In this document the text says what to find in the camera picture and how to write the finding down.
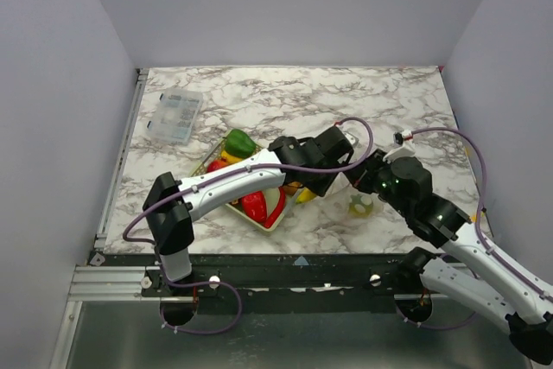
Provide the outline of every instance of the gray floor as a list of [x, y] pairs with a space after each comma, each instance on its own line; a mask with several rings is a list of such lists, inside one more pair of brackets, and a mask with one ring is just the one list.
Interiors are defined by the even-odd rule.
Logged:
[[[435, 301], [434, 323], [452, 323], [468, 311]], [[213, 328], [228, 316], [200, 316]], [[84, 306], [71, 368], [528, 368], [498, 329], [478, 318], [453, 332], [408, 326], [396, 315], [245, 315], [229, 333], [191, 336], [161, 330], [152, 303]]]

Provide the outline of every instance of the white wall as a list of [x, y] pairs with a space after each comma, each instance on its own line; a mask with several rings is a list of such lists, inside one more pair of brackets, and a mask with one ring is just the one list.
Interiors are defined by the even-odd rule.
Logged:
[[101, 0], [141, 67], [437, 65], [481, 0]]
[[136, 73], [99, 0], [0, 0], [0, 367], [43, 368]]
[[489, 169], [493, 231], [553, 283], [553, 0], [483, 0], [444, 80]]

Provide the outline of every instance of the green bell pepper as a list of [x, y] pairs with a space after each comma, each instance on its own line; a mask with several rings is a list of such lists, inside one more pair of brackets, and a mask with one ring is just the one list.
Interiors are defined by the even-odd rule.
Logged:
[[226, 136], [225, 151], [229, 155], [245, 159], [256, 151], [256, 144], [242, 130], [232, 129]]

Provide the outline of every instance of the red vegetable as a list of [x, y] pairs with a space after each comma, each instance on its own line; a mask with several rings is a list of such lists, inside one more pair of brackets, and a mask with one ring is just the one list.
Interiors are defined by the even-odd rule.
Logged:
[[245, 214], [249, 218], [261, 223], [267, 220], [267, 204], [265, 203], [263, 192], [258, 191], [253, 194], [247, 194], [240, 202]]
[[284, 189], [282, 186], [278, 188], [278, 190], [280, 191], [280, 196], [278, 197], [278, 203], [276, 204], [276, 207], [273, 210], [273, 212], [269, 215], [269, 218], [267, 218], [267, 220], [263, 224], [265, 228], [271, 228], [284, 210], [284, 205], [286, 203], [286, 193], [284, 192]]
[[228, 163], [221, 159], [215, 159], [211, 163], [209, 163], [209, 166], [207, 166], [206, 172], [214, 172], [215, 170], [219, 170], [222, 168], [225, 168], [228, 166]]

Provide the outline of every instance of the marble tabletop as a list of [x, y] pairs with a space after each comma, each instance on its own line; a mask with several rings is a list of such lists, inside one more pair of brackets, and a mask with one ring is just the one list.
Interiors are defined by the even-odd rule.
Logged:
[[[202, 92], [204, 103], [187, 145], [150, 138], [146, 126], [163, 90], [179, 87]], [[266, 146], [279, 136], [316, 136], [346, 116], [366, 119], [375, 144], [389, 150], [398, 130], [455, 127], [442, 77], [436, 67], [173, 67], [149, 70], [147, 86], [120, 186], [107, 226], [106, 253], [151, 253], [145, 244], [123, 241], [126, 225], [141, 212], [153, 180], [171, 171], [188, 176], [204, 154], [228, 130], [240, 128]], [[363, 127], [345, 130], [367, 144]], [[416, 138], [416, 156], [433, 174], [436, 193], [469, 214], [477, 189], [464, 146], [449, 134]], [[403, 219], [375, 200], [366, 219], [348, 212], [351, 187], [295, 206], [271, 234], [265, 235], [224, 207], [194, 223], [192, 253], [403, 253], [420, 245]], [[145, 221], [134, 235], [150, 235]]]

